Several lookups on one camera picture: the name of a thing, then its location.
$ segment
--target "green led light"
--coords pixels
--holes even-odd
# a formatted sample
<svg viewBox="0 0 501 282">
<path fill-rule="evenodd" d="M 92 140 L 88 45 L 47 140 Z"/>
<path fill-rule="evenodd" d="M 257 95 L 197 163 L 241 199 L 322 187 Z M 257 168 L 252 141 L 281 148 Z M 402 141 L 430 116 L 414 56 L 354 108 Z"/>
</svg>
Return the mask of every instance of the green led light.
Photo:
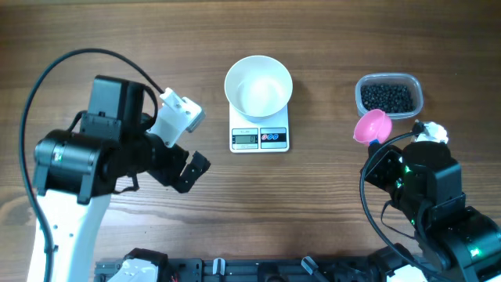
<svg viewBox="0 0 501 282">
<path fill-rule="evenodd" d="M 470 251 L 470 254 L 471 254 L 471 257 L 474 258 L 477 255 L 480 255 L 480 249 L 475 248 L 475 249 L 473 249 L 473 250 Z"/>
<path fill-rule="evenodd" d="M 54 161 L 61 161 L 61 160 L 63 160 L 63 155 L 55 153 L 54 154 Z"/>
</svg>

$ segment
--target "black beans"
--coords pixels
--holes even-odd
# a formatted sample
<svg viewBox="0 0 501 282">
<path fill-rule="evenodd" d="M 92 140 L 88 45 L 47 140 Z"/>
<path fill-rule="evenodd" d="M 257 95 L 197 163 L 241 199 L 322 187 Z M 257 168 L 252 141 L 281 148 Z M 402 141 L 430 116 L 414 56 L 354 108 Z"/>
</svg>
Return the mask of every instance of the black beans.
<svg viewBox="0 0 501 282">
<path fill-rule="evenodd" d="M 415 109 L 407 86 L 386 83 L 364 85 L 360 89 L 367 110 L 380 109 L 386 113 L 405 113 Z"/>
</svg>

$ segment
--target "kitchen scale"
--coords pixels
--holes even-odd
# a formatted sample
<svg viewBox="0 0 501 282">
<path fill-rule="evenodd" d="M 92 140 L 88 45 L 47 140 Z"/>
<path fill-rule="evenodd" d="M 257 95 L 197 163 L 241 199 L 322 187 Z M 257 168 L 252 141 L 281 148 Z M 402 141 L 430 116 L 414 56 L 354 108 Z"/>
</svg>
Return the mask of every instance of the kitchen scale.
<svg viewBox="0 0 501 282">
<path fill-rule="evenodd" d="M 266 119 L 249 121 L 229 106 L 229 149 L 233 153 L 275 153 L 289 150 L 287 105 Z"/>
</svg>

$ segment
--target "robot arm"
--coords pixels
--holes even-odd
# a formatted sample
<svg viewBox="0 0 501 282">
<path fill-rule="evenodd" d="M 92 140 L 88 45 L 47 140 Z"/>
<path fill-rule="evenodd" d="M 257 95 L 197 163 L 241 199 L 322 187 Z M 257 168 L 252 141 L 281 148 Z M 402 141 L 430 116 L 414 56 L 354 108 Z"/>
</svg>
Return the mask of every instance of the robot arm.
<svg viewBox="0 0 501 282">
<path fill-rule="evenodd" d="M 424 258 L 453 281 L 484 281 L 501 273 L 501 230 L 487 216 L 466 207 L 461 167 L 451 156 L 446 131 L 417 122 L 415 142 L 403 150 L 374 143 L 365 180 L 389 193 L 415 229 Z"/>
<path fill-rule="evenodd" d="M 143 130 L 143 84 L 98 76 L 80 132 L 54 130 L 35 149 L 34 184 L 54 240 L 52 281 L 86 281 L 97 231 L 119 177 L 150 173 L 164 186 L 187 193 L 210 167 L 196 152 L 176 145 L 204 119 L 200 106 L 168 89 L 153 127 Z M 37 222 L 28 281 L 44 276 L 44 237 Z"/>
</svg>

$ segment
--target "cable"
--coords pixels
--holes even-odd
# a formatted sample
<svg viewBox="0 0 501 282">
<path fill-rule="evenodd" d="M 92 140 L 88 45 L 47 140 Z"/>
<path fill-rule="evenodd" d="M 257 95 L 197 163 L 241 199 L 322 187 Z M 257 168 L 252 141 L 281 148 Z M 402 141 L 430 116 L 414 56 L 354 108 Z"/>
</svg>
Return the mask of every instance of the cable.
<svg viewBox="0 0 501 282">
<path fill-rule="evenodd" d="M 36 197 L 34 196 L 32 186 L 31 186 L 31 181 L 30 181 L 30 176 L 28 175 L 28 170 L 26 166 L 26 154 L 24 152 L 24 137 L 25 137 L 25 132 L 26 132 L 26 122 L 27 122 L 27 117 L 28 117 L 28 112 L 31 107 L 31 103 L 33 102 L 34 95 L 36 94 L 38 88 L 40 87 L 41 83 L 49 74 L 49 72 L 57 66 L 59 63 L 63 62 L 64 60 L 76 56 L 79 54 L 83 53 L 101 53 L 101 54 L 107 54 L 110 56 L 114 56 L 115 58 L 118 58 L 125 63 L 127 63 L 129 66 L 133 67 L 135 70 L 137 70 L 158 92 L 163 93 L 164 91 L 160 86 L 153 81 L 153 79 L 150 78 L 150 76 L 142 70 L 141 67 L 136 65 L 134 62 L 131 60 L 127 59 L 126 57 L 110 51 L 110 50 L 105 50 L 105 49 L 96 49 L 96 48 L 87 48 L 87 49 L 78 49 L 74 50 L 71 52 L 68 52 L 61 57 L 57 58 L 54 62 L 52 62 L 47 68 L 45 68 L 44 72 L 40 75 L 38 80 L 35 82 L 30 95 L 28 96 L 26 103 L 24 105 L 24 110 L 23 113 L 21 114 L 21 122 L 20 122 L 20 131 L 19 131 L 19 163 L 20 163 L 20 168 L 21 168 L 21 175 L 23 176 L 23 181 L 24 185 L 26 188 L 26 193 L 28 196 L 28 200 L 30 201 L 30 205 L 33 208 L 34 214 L 37 217 L 37 220 L 40 222 L 40 229 L 44 234 L 44 239 L 45 239 L 45 247 L 44 247 L 44 253 L 45 253 L 45 275 L 44 275 L 44 282 L 50 282 L 51 280 L 51 275 L 52 275 L 52 260 L 53 260 L 53 239 L 52 239 L 52 234 L 50 231 L 49 223 L 47 222 L 47 218 L 45 217 L 43 211 L 40 208 L 40 205 L 38 204 L 38 201 Z M 157 105 L 157 99 L 155 98 L 153 94 L 153 91 L 148 92 L 148 95 L 152 98 L 153 104 L 155 106 L 155 115 L 147 122 L 145 125 L 153 125 L 155 120 L 157 119 L 157 112 L 158 112 L 158 105 Z M 74 122 L 72 122 L 71 126 L 69 129 L 73 130 L 74 126 L 77 124 L 78 120 L 80 119 L 81 115 L 75 117 Z"/>
<path fill-rule="evenodd" d="M 405 236 L 405 237 L 407 237 L 407 238 L 409 238 L 411 240 L 415 240 L 416 238 L 414 238 L 413 236 L 407 235 L 407 234 L 403 233 L 402 231 L 398 231 L 398 230 L 396 230 L 396 228 L 393 228 L 393 227 L 389 226 L 388 224 L 384 223 L 384 221 L 383 221 L 384 211 L 386 211 L 386 208 L 390 204 L 393 205 L 393 200 L 389 200 L 386 203 L 384 203 L 383 210 L 381 211 L 381 218 L 380 218 L 381 219 L 381 223 L 383 223 L 383 225 L 386 226 L 387 228 L 389 228 L 390 230 L 395 231 L 396 233 L 398 233 L 400 235 L 403 235 L 403 236 Z"/>
<path fill-rule="evenodd" d="M 369 207 L 367 206 L 367 199 L 366 199 L 365 186 L 364 186 L 365 181 L 366 181 L 367 168 L 374 161 L 375 157 L 379 154 L 379 152 L 381 152 L 388 145 L 391 145 L 392 143 L 395 143 L 399 140 L 412 137 L 415 134 L 419 134 L 419 133 L 420 132 L 412 131 L 412 132 L 408 132 L 406 134 L 402 134 L 400 136 L 396 136 L 395 138 L 389 139 L 387 142 L 385 142 L 384 144 L 381 145 L 381 147 L 372 155 L 372 157 L 369 158 L 369 160 L 366 162 L 366 165 L 364 165 L 362 172 L 360 173 L 360 201 L 362 202 L 363 211 L 366 213 L 366 217 L 367 217 L 367 220 L 369 220 L 370 225 L 374 228 L 374 230 L 376 231 L 377 235 L 379 235 L 381 240 L 383 240 L 384 243 L 386 243 L 386 245 L 388 247 L 390 247 L 397 255 L 402 257 L 402 259 L 405 260 L 407 263 L 409 263 L 411 266 L 414 266 L 414 267 L 418 268 L 419 270 L 421 270 L 423 273 L 426 273 L 426 274 L 428 274 L 436 279 L 439 279 L 439 280 L 452 282 L 450 279 L 443 277 L 442 275 L 440 275 L 432 270 L 429 270 L 427 267 L 423 266 L 422 264 L 420 264 L 420 263 L 418 263 L 410 258 L 407 258 L 404 254 L 402 254 L 393 245 L 393 243 L 390 241 L 390 239 L 388 239 L 384 235 L 383 231 L 381 231 L 381 229 L 377 226 L 376 222 L 374 221 L 374 218 L 370 214 Z"/>
<path fill-rule="evenodd" d="M 71 125 L 70 127 L 66 130 L 68 132 L 72 132 L 73 131 L 73 128 L 75 128 L 75 126 L 77 126 L 77 123 L 78 121 L 80 121 L 81 119 L 81 116 L 83 114 L 87 114 L 87 111 L 86 110 L 81 110 L 77 113 L 77 115 L 75 116 L 75 118 L 73 119 L 73 121 L 71 122 Z"/>
</svg>

